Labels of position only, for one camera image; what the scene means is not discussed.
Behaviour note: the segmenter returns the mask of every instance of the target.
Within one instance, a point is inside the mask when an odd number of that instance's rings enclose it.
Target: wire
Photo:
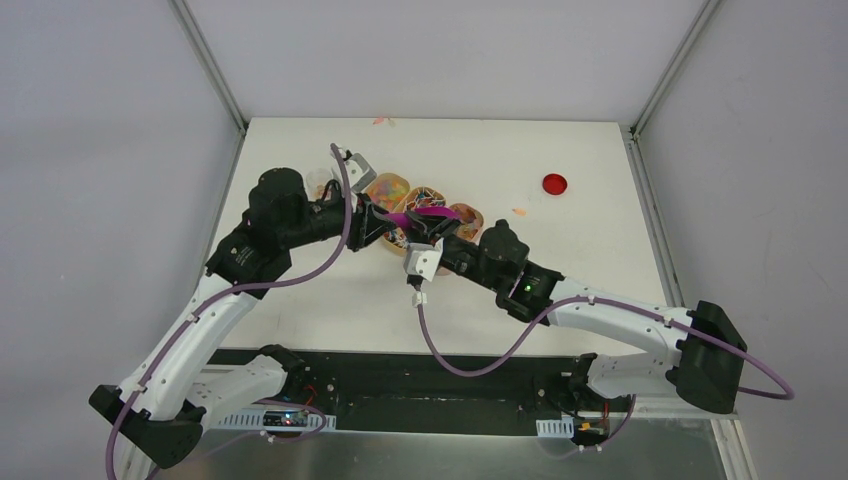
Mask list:
[[[315,430],[307,432],[307,433],[303,433],[303,434],[301,434],[297,437],[291,437],[291,438],[276,438],[276,437],[269,436],[268,438],[271,439],[271,443],[294,443],[294,442],[307,440],[307,439],[317,435],[318,432],[320,432],[321,430],[323,430],[327,426],[327,416],[324,415],[324,413],[321,412],[320,410],[318,410],[317,408],[310,407],[308,404],[301,405],[301,404],[298,404],[298,403],[278,402],[276,400],[271,400],[271,399],[260,400],[256,403],[262,404],[262,405],[275,405],[275,406],[279,406],[279,407],[296,408],[298,410],[306,410],[306,411],[309,411],[309,412],[314,413],[314,414],[318,415],[319,417],[321,417],[321,424]],[[216,446],[215,448],[213,448],[213,449],[211,449],[207,452],[204,452],[202,455],[195,455],[195,456],[186,458],[185,460],[180,462],[180,464],[181,465],[182,464],[188,464],[188,463],[196,462],[198,460],[203,460],[204,458],[209,458],[212,455],[220,452],[221,450],[244,440],[245,438],[254,437],[254,436],[262,436],[263,432],[267,433],[264,430],[259,432],[259,433],[256,433],[256,432],[253,432],[253,431],[242,433],[242,434],[237,435],[237,436],[227,440],[226,442]],[[153,470],[150,471],[150,473],[147,475],[147,477],[145,477],[145,480],[153,480],[153,478],[156,477],[156,475],[159,473],[160,470],[161,469],[159,467],[155,467]]]
[[[618,436],[619,432],[621,432],[624,429],[624,426],[627,425],[630,422],[630,419],[633,417],[633,410],[635,409],[635,407],[636,407],[636,395],[630,395],[630,407],[628,407],[628,409],[627,409],[627,415],[624,416],[624,420],[622,420],[621,423],[618,424],[618,427],[616,427],[615,431],[610,434],[609,438],[607,438],[603,442],[599,443],[595,447],[595,448],[597,448],[598,451],[600,451],[603,448],[606,448],[610,444],[612,439],[616,438]],[[545,454],[551,460],[565,460],[566,458],[574,455],[575,453],[583,453],[585,451],[585,448],[584,449],[575,448],[574,450],[566,452],[564,455],[551,455],[550,453],[545,451],[544,448],[542,448],[542,451],[545,452]]]
[[[312,395],[310,395],[309,400],[306,401],[306,405],[312,405],[312,400],[315,400],[315,397],[318,396],[318,392],[315,391],[315,387],[313,387],[312,385],[307,385],[303,387],[303,389],[312,391]]]
[[[420,285],[415,285],[413,287],[415,288],[416,291],[419,291],[419,292],[421,291]],[[417,307],[417,309],[418,309],[418,322],[421,324],[421,333],[424,334],[424,341],[427,342],[427,347],[430,348],[430,352],[433,354],[433,357],[436,358],[436,361],[439,362],[439,364],[441,366],[443,366],[447,371],[449,371],[453,374],[459,375],[461,377],[471,378],[471,377],[479,377],[480,375],[485,375],[487,373],[490,373],[493,370],[495,370],[496,368],[503,365],[504,362],[506,362],[507,360],[509,360],[510,357],[512,357],[512,355],[516,352],[516,350],[518,350],[518,348],[521,346],[521,344],[524,343],[524,340],[527,339],[527,337],[530,335],[530,332],[533,331],[533,329],[536,327],[536,325],[538,325],[539,322],[542,321],[542,319],[546,318],[548,316],[548,314],[550,314],[554,310],[556,310],[560,307],[564,307],[566,305],[570,305],[572,303],[589,303],[589,302],[590,302],[590,300],[589,300],[588,297],[575,296],[575,297],[570,297],[570,298],[564,298],[562,300],[557,300],[556,302],[552,303],[547,308],[542,310],[538,315],[536,315],[536,318],[534,318],[533,321],[530,322],[530,324],[527,325],[527,328],[524,329],[524,332],[521,333],[521,335],[518,337],[518,340],[515,341],[515,343],[512,345],[512,347],[510,347],[509,350],[507,350],[505,354],[503,354],[500,358],[498,358],[497,360],[492,362],[489,366],[483,367],[479,370],[470,370],[470,371],[460,370],[460,369],[454,367],[453,365],[451,365],[450,363],[448,363],[448,361],[445,360],[444,357],[442,357],[442,355],[438,352],[438,350],[436,350],[436,346],[433,344],[433,339],[430,338],[430,332],[427,330],[427,323],[424,320],[424,305],[423,304],[419,304],[418,307]],[[627,303],[624,303],[624,302],[619,302],[617,300],[610,300],[610,299],[606,299],[606,298],[594,297],[593,303],[599,303],[599,304],[602,304],[602,305],[608,305],[608,306],[619,308],[619,309],[622,309],[622,310],[627,310],[629,312],[636,313],[636,314],[642,315],[644,317],[648,317],[648,318],[655,320],[657,322],[664,322],[665,321],[663,316],[658,314],[658,313],[651,312],[649,310],[645,310],[645,309],[642,309],[642,308],[639,308],[639,307],[636,307],[636,306],[633,306],[633,305],[630,305],[630,304],[627,304]],[[719,348],[722,348],[724,350],[727,350],[728,352],[742,358],[746,362],[748,362],[751,365],[753,365],[754,367],[756,367],[759,371],[766,374],[766,376],[768,376],[770,379],[772,379],[772,381],[774,381],[780,388],[783,389],[783,393],[774,393],[774,392],[766,392],[766,391],[763,391],[763,390],[756,390],[756,389],[748,388],[748,387],[739,387],[739,389],[738,389],[739,392],[747,393],[749,395],[756,395],[756,396],[759,396],[759,397],[773,398],[773,399],[777,399],[777,400],[792,400],[793,398],[795,398],[795,391],[792,389],[792,387],[789,386],[789,383],[786,380],[784,380],[780,375],[777,374],[777,372],[772,370],[768,365],[766,365],[763,362],[761,362],[760,360],[754,358],[748,352],[743,352],[742,350],[734,347],[733,345],[730,345],[727,342],[724,342],[724,341],[719,340],[719,339],[717,339],[717,338],[715,338],[711,335],[707,335],[706,333],[695,330],[694,328],[691,328],[689,326],[683,325],[682,323],[679,323],[675,320],[671,320],[669,322],[669,325],[671,327],[677,328],[679,330],[683,330],[684,332],[686,332],[690,335],[698,337],[701,340],[712,343],[713,345],[715,345]]]
[[[339,243],[338,245],[336,245],[336,249],[333,250],[333,253],[330,255],[330,257],[324,263],[318,266],[318,268],[316,268],[315,270],[307,273],[306,275],[302,275],[291,280],[283,280],[279,282],[246,283],[244,285],[238,285],[232,288],[222,290],[206,299],[203,303],[201,303],[200,306],[192,312],[192,316],[194,316],[195,318],[200,318],[200,314],[203,313],[203,311],[205,311],[218,300],[226,297],[231,293],[244,292],[246,290],[264,290],[271,288],[290,287],[293,285],[299,285],[301,283],[308,282],[309,280],[312,280],[313,278],[327,271],[327,269],[330,268],[333,263],[335,263],[336,259],[341,256],[342,251],[344,250],[344,247],[347,244],[348,236],[350,235],[350,224],[353,218],[353,207],[350,202],[350,179],[348,178],[347,170],[345,169],[345,160],[339,152],[339,147],[336,146],[335,143],[330,144],[330,150],[332,151],[333,157],[336,159],[336,163],[338,163],[339,170],[341,171],[342,185],[344,187],[345,197],[344,226],[342,227],[342,234],[339,238]],[[153,372],[156,370],[157,367],[159,367],[159,364],[162,363],[162,360],[165,359],[165,356],[168,354],[168,352],[171,351],[171,348],[173,348],[177,340],[179,340],[183,333],[185,333],[188,327],[192,324],[192,322],[182,322],[179,328],[177,328],[177,330],[174,331],[171,337],[168,338],[168,340],[165,342],[165,345],[162,347],[161,350],[159,350],[159,353],[157,353],[153,360],[150,362],[150,366],[148,366],[147,370],[145,370],[144,373],[141,375],[141,379],[139,379],[138,382],[139,387],[144,388],[147,385],[147,382],[149,382],[150,378],[153,377]],[[109,480],[118,480],[118,477],[115,474],[115,443],[117,443],[118,441],[118,432],[120,432],[121,425],[123,425],[124,420],[127,418],[127,414],[132,409],[132,406],[138,399],[139,394],[139,390],[135,390],[133,393],[130,394],[129,398],[127,398],[126,403],[124,403],[123,408],[121,408],[121,411],[118,412],[118,416],[117,418],[115,418],[115,422],[112,424],[112,429],[109,432],[109,440],[106,442],[106,478],[108,478]]]
[[[266,398],[264,400],[259,400],[256,403],[261,404],[261,405],[275,405],[277,407],[296,408],[296,409],[300,409],[300,410],[306,410],[310,413],[314,413],[315,415],[318,415],[319,417],[321,417],[321,425],[319,425],[318,428],[316,428],[315,430],[311,430],[311,431],[306,432],[306,433],[301,433],[297,437],[290,437],[290,438],[277,437],[277,438],[274,439],[275,443],[300,442],[300,441],[306,440],[308,438],[312,438],[315,435],[318,435],[321,432],[321,430],[324,430],[324,428],[327,426],[327,416],[324,415],[324,412],[322,412],[321,410],[318,410],[317,408],[310,406],[310,405],[301,405],[299,403],[278,402],[276,400],[271,400],[271,399],[268,399],[268,398]]]

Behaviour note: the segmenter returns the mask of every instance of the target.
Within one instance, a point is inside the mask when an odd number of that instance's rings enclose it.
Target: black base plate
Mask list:
[[[336,415],[338,430],[535,436],[536,420],[558,419],[563,373],[576,357],[514,357],[492,373],[464,378],[431,355],[294,351],[309,371],[293,382],[309,385],[313,405]],[[219,349],[211,365],[244,365],[257,350]],[[485,367],[497,357],[448,356],[457,368]],[[311,390],[286,392],[304,402]],[[614,401],[622,411],[626,401]],[[600,410],[602,404],[593,410]]]

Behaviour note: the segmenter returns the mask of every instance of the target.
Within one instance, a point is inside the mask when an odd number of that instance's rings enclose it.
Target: metal frame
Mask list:
[[[200,62],[200,66],[206,72],[209,83],[215,89],[215,93],[218,94],[218,98],[221,100],[224,108],[227,109],[227,113],[230,115],[233,123],[235,123],[239,133],[244,136],[247,131],[248,121],[239,108],[238,102],[236,102],[236,98],[232,90],[230,90],[227,80],[224,78],[224,74],[221,73],[221,68],[218,66],[218,62],[215,61],[215,57],[209,49],[209,44],[206,43],[206,38],[197,24],[197,19],[191,13],[191,8],[189,8],[186,0],[168,0],[168,3],[174,12],[174,16],[177,17],[177,21],[180,22],[180,26],[183,28],[186,39],[191,45],[191,49],[194,50],[198,62]]]
[[[674,83],[674,79],[677,78],[677,74],[683,68],[686,60],[689,59],[692,47],[704,33],[707,25],[710,23],[710,20],[712,20],[713,15],[723,3],[724,0],[704,0],[704,3],[701,5],[701,9],[698,11],[698,14],[695,15],[695,19],[689,26],[689,30],[687,30],[686,35],[683,36],[683,41],[680,42],[680,45],[674,52],[674,55],[671,56],[671,61],[668,63],[668,66],[665,67],[665,71],[663,71],[662,76],[660,76],[657,86],[654,87],[654,91],[651,93],[651,96],[648,98],[648,102],[639,114],[636,124],[633,125],[633,128],[631,129],[633,137],[637,141],[639,140],[639,136],[642,135],[645,125],[647,125],[651,120],[651,117],[654,115],[654,112],[656,112],[660,102],[662,102],[663,98],[665,98],[666,93],[668,93],[669,88],[672,83]]]
[[[662,100],[672,87],[678,74],[683,70],[694,45],[706,30],[709,22],[712,18],[714,18],[715,13],[723,3],[724,0],[704,0],[680,45],[674,52],[671,61],[663,71],[656,87],[640,112],[636,123],[631,127],[622,128],[627,157],[630,161],[637,194],[642,206],[646,226],[650,234],[651,246],[657,260],[657,269],[660,273],[663,291],[665,292],[667,303],[671,306],[685,306],[685,303],[671,258],[662,213],[652,186],[650,173],[646,168],[645,161],[639,148],[639,139],[645,127],[659,108]],[[214,232],[220,222],[223,204],[226,200],[227,193],[235,174],[235,169],[238,165],[238,159],[244,145],[249,122],[239,108],[234,94],[230,90],[220,67],[215,61],[200,26],[188,6],[187,0],[169,0],[169,4],[171,5],[174,15],[180,22],[180,25],[186,34],[186,38],[191,45],[192,50],[195,52],[199,63],[206,72],[210,84],[215,89],[222,105],[227,110],[228,115],[239,132],[239,142],[235,151],[227,184],[223,189],[223,194],[221,196],[221,203],[218,208],[218,214],[213,227]],[[210,249],[213,247],[213,242],[214,233],[210,237],[206,248],[207,257],[210,253]],[[212,375],[215,373],[219,374],[220,368],[214,367],[209,371],[204,370],[204,372],[208,373],[205,375],[202,373],[202,376],[209,376],[210,373]],[[758,479],[750,452],[745,442],[741,423],[735,414],[716,419],[715,415],[703,412],[680,400],[641,397],[635,407],[634,418],[710,419],[716,438],[716,445],[718,447],[722,463],[724,464],[727,479]],[[129,445],[129,447],[130,448],[127,449],[128,451],[125,451],[123,457],[123,473],[130,473],[127,471],[127,460],[132,457],[135,457],[135,461],[132,462],[134,467],[133,470],[135,470],[134,473],[138,474],[139,470],[146,471],[144,467],[149,465],[149,460],[147,460],[140,451],[137,451],[134,445]],[[147,460],[147,462],[138,462],[138,460],[142,459]]]

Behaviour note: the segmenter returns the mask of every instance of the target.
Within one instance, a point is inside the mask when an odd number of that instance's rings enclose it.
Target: metal bracket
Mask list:
[[[573,438],[574,419],[562,417],[560,420],[536,420],[536,435],[539,438]]]
[[[439,239],[436,245],[425,243],[410,243],[403,260],[403,269],[407,275],[424,277],[432,282],[439,269],[439,261],[442,259],[442,248],[444,239]]]
[[[301,427],[283,427],[265,425],[265,412],[276,411],[271,409],[244,408],[238,412],[225,417],[217,425],[210,427],[213,430],[242,430],[242,431],[262,431],[267,432],[311,432],[321,426],[321,417],[315,414],[309,414],[306,418],[306,426]],[[336,430],[336,416],[325,415],[327,417],[327,425],[322,432],[333,432]]]

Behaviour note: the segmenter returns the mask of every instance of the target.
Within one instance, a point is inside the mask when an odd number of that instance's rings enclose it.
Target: metal floor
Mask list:
[[[213,430],[194,455],[239,435]],[[329,433],[269,445],[258,435],[164,471],[180,480],[725,479],[709,420],[633,419],[602,453],[556,460],[567,440],[530,437]]]

